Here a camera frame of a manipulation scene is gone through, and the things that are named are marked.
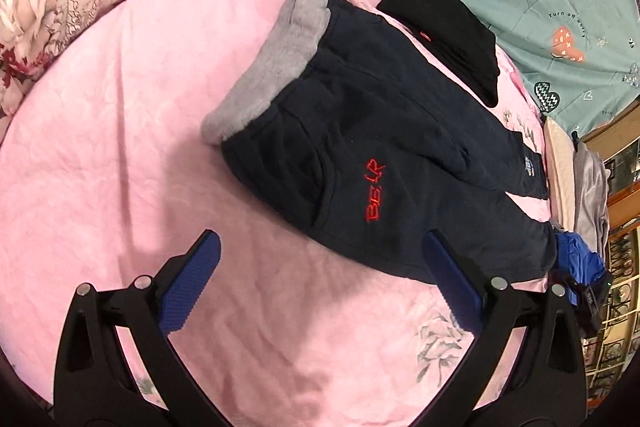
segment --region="pink bedsheet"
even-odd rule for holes
[[[51,397],[76,286],[155,273],[205,228],[221,235],[222,261],[171,340],[235,425],[407,425],[470,344],[436,287],[303,237],[200,139],[202,118],[251,63],[283,1],[127,0],[27,97],[0,150],[0,345],[42,396]],[[535,106],[498,58],[492,113],[543,153]],[[546,201],[515,199],[533,218],[550,217]],[[513,340],[482,403],[504,383]]]

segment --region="silver bolt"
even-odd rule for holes
[[[494,277],[493,279],[491,279],[491,286],[493,286],[497,290],[502,291],[507,289],[509,283],[507,282],[507,279],[504,279],[503,277]]]
[[[133,281],[133,286],[138,288],[139,290],[146,290],[151,286],[151,277],[148,275],[141,275],[136,280]]]
[[[564,297],[566,290],[564,289],[564,286],[562,286],[561,284],[554,284],[553,286],[551,286],[551,292],[556,297]]]
[[[78,288],[76,288],[76,293],[81,297],[84,297],[90,291],[91,291],[91,285],[88,282],[83,282],[81,285],[78,286]]]

